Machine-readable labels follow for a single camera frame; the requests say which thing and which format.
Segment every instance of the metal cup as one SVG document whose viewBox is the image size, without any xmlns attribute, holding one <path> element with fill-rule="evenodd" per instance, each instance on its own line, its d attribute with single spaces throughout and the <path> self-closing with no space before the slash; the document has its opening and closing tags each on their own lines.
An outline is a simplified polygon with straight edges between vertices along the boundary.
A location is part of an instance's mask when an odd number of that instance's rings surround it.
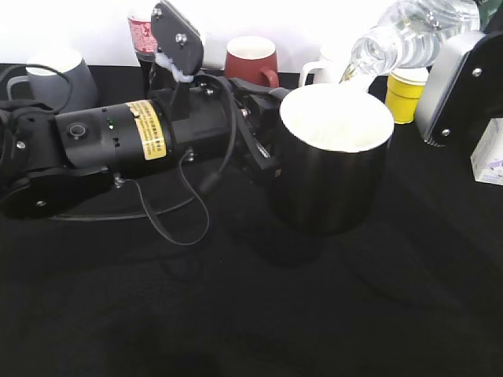
<svg viewBox="0 0 503 377">
<path fill-rule="evenodd" d="M 304 86 L 281 104 L 271 207 L 305 232 L 333 234 L 365 220 L 394 129 L 386 106 L 332 84 Z"/>
</svg>

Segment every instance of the bottle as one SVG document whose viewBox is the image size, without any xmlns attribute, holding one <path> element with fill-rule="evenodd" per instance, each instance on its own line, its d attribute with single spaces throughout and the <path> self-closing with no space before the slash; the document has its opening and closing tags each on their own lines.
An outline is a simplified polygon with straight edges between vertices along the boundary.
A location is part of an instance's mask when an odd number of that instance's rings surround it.
<svg viewBox="0 0 503 377">
<path fill-rule="evenodd" d="M 157 41 L 152 34 L 150 18 L 157 3 L 157 0 L 135 0 L 127 16 L 134 52 L 143 73 L 145 96 L 150 88 L 150 71 L 156 59 Z"/>
<path fill-rule="evenodd" d="M 354 44 L 342 81 L 427 67 L 447 39 L 479 28 L 479 9 L 472 0 L 398 0 Z"/>
</svg>

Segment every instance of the white mug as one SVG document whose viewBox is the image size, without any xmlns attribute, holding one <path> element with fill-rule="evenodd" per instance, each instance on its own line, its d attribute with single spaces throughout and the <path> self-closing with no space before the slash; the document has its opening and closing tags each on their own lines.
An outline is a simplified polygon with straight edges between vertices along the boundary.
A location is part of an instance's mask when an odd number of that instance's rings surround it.
<svg viewBox="0 0 503 377">
<path fill-rule="evenodd" d="M 314 73 L 313 84 L 339 84 L 351 59 L 354 43 L 347 39 L 342 42 L 325 43 L 320 48 L 320 60 L 307 63 L 302 68 L 299 87 L 306 85 L 307 76 Z M 371 76 L 354 77 L 343 85 L 357 91 L 368 92 L 374 80 Z"/>
<path fill-rule="evenodd" d="M 299 87 L 306 85 L 307 76 L 314 73 L 314 84 L 338 84 L 351 58 L 351 46 L 325 43 L 320 48 L 320 60 L 311 61 L 300 72 Z"/>
</svg>

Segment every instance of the black tablecloth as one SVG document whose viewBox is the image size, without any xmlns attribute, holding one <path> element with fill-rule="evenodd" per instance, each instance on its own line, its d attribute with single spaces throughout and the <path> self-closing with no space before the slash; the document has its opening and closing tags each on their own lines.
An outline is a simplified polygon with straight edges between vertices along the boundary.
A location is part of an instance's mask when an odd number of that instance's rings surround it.
<svg viewBox="0 0 503 377">
<path fill-rule="evenodd" d="M 139 72 L 114 69 L 93 69 L 103 103 L 140 97 Z M 175 172 L 142 184 L 157 207 L 188 195 Z M 145 220 L 1 218 L 0 375 L 502 375 L 502 190 L 406 125 L 369 219 L 339 236 L 284 227 L 232 167 L 195 247 Z M 126 186 L 78 211 L 137 208 Z M 204 223 L 196 204 L 163 219 L 180 237 Z"/>
</svg>

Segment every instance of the cup handle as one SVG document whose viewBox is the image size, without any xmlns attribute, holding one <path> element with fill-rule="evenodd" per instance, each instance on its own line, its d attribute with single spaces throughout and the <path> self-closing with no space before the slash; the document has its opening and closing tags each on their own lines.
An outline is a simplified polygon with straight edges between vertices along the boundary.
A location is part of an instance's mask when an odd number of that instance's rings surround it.
<svg viewBox="0 0 503 377">
<path fill-rule="evenodd" d="M 29 82 L 28 76 L 12 77 L 7 82 L 7 98 L 9 98 L 9 101 L 13 100 L 13 86 L 15 86 L 16 84 L 20 84 L 22 82 Z"/>
<path fill-rule="evenodd" d="M 324 61 L 311 61 L 303 66 L 302 71 L 300 72 L 299 79 L 299 88 L 306 85 L 307 76 L 314 71 L 315 69 L 326 68 L 328 64 Z"/>
<path fill-rule="evenodd" d="M 267 77 L 267 81 L 269 81 L 269 86 L 271 88 L 280 87 L 280 79 L 277 77 L 277 73 L 275 71 L 270 68 L 262 68 L 260 71 Z"/>
</svg>

